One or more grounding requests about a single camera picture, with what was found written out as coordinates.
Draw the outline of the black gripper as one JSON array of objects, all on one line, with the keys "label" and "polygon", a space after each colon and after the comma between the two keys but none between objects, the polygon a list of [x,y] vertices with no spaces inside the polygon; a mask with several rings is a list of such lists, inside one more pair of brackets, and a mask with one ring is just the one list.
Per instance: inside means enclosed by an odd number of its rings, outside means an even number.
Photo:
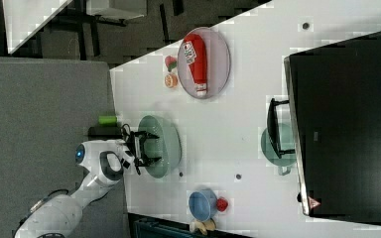
[{"label": "black gripper", "polygon": [[159,139],[160,137],[154,135],[147,131],[134,132],[131,130],[128,124],[121,126],[122,138],[126,142],[126,146],[132,154],[133,165],[138,175],[141,174],[141,167],[150,167],[152,164],[156,163],[161,159],[158,158],[142,158],[141,149],[143,148],[142,143],[145,139]]}]

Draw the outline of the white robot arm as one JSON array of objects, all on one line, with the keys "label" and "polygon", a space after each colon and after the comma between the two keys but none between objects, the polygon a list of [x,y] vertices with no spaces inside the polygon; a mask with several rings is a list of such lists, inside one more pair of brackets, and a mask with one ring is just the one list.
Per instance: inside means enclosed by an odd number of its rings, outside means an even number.
[{"label": "white robot arm", "polygon": [[79,224],[83,210],[105,196],[130,167],[148,167],[159,159],[149,158],[144,143],[160,137],[145,130],[127,139],[86,141],[76,148],[75,162],[87,170],[72,194],[47,196],[37,202],[20,222],[13,238],[66,238]]}]

